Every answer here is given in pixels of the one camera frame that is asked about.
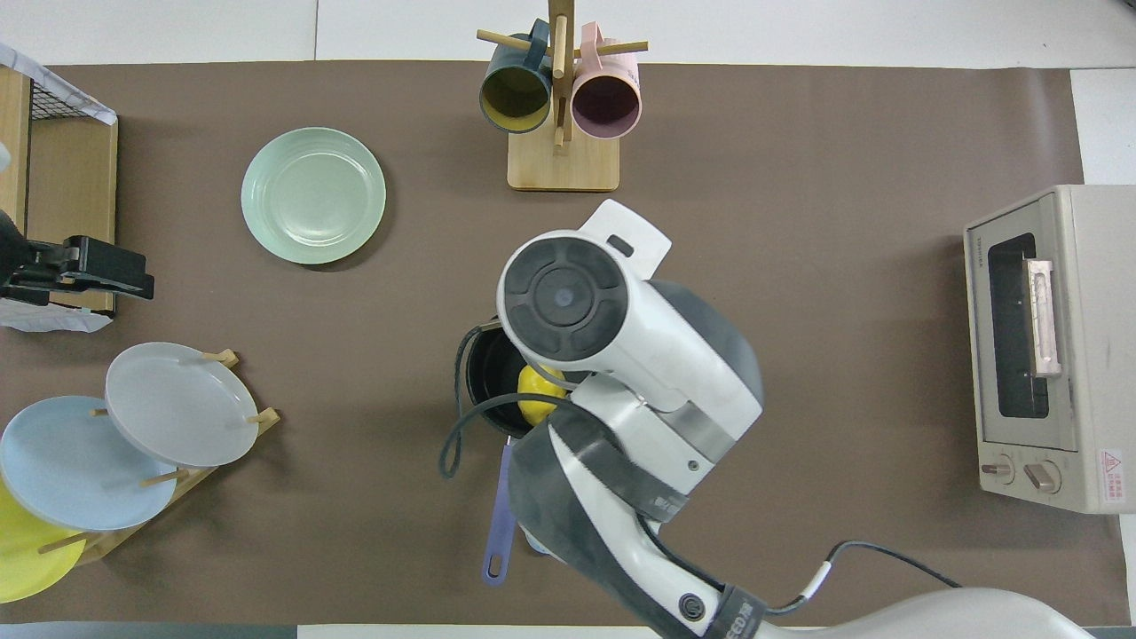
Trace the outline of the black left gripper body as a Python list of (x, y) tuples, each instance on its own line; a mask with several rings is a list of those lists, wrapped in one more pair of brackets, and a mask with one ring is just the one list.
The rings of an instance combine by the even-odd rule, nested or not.
[(61, 244), (30, 241), (1, 210), (1, 296), (12, 302), (45, 306), (52, 292), (64, 292)]

